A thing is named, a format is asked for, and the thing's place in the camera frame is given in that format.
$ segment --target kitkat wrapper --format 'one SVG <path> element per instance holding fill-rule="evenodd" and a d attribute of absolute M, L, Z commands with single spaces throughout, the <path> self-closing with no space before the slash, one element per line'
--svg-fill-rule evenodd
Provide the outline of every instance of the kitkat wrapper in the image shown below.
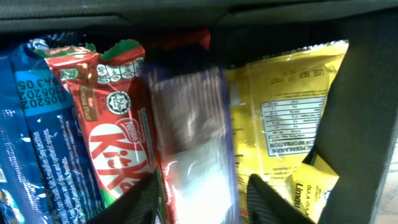
<path fill-rule="evenodd" d="M 37 51 L 73 96 L 106 207 L 157 166 L 149 91 L 138 78 L 145 50 L 122 40 L 99 54 L 93 45 Z"/>

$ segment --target nutrition information label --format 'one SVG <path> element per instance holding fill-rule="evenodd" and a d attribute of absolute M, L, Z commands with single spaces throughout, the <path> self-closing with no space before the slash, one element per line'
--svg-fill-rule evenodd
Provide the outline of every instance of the nutrition information label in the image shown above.
<path fill-rule="evenodd" d="M 261 103 L 268 156 L 309 152 L 313 146 L 326 97 Z"/>

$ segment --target kitkat logo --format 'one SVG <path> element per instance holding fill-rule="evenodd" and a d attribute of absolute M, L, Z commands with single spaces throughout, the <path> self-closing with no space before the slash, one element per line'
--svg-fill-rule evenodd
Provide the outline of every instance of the kitkat logo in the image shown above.
<path fill-rule="evenodd" d="M 116 124 L 97 125 L 90 133 L 94 169 L 114 198 L 122 196 L 149 172 L 149 160 L 137 130 L 135 119 L 124 118 Z"/>

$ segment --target small yellow package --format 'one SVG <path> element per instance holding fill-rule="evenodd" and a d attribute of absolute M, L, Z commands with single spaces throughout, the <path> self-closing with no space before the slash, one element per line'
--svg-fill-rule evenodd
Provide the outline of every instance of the small yellow package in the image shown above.
<path fill-rule="evenodd" d="M 287 178 L 292 205 L 314 223 L 318 223 L 323 208 L 333 190 L 338 175 L 318 155 L 313 165 L 301 163 Z"/>
<path fill-rule="evenodd" d="M 312 149 L 347 49 L 347 41 L 331 42 L 225 71 L 243 223 L 251 174 L 290 199 L 285 181 Z"/>

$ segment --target halal logo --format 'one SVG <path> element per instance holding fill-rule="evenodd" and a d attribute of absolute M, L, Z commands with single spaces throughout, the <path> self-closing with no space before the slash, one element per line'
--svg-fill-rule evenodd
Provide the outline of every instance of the halal logo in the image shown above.
<path fill-rule="evenodd" d="M 130 110 L 131 100 L 125 91 L 114 91 L 106 97 L 106 106 L 110 112 L 122 115 Z"/>

